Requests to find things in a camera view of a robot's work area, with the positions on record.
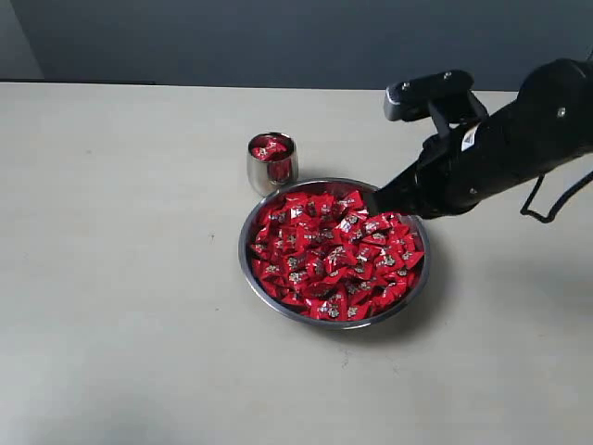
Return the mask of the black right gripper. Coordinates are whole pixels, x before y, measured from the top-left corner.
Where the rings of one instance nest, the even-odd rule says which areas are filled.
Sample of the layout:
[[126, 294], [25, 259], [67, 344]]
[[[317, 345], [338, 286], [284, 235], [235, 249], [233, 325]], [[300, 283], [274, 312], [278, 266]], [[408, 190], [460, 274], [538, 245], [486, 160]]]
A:
[[439, 123], [410, 168], [365, 193], [367, 211], [437, 218], [463, 214], [514, 187], [514, 122]]

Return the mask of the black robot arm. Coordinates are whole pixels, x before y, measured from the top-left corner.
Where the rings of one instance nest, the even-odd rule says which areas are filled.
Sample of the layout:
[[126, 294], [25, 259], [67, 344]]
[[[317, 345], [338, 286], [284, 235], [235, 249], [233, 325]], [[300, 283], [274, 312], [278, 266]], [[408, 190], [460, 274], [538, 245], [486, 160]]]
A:
[[419, 157], [384, 187], [365, 193], [370, 214], [456, 216], [592, 151], [592, 63], [561, 58], [533, 70], [494, 113], [473, 77], [449, 70], [388, 86], [389, 121], [432, 120]]

